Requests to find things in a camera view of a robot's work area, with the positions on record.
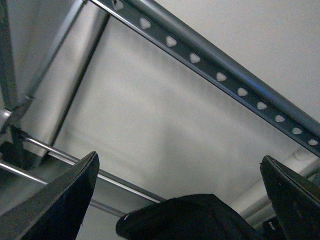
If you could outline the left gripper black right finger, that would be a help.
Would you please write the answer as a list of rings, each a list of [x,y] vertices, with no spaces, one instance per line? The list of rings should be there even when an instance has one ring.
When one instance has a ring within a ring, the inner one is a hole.
[[[320,238],[320,189],[266,155],[260,172],[272,208],[288,240]]]

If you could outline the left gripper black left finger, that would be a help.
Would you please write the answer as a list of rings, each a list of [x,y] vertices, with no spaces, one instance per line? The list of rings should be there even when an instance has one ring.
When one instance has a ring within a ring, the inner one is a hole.
[[[93,151],[89,162],[75,164],[27,200],[0,216],[2,240],[74,240],[93,196],[100,168]]]

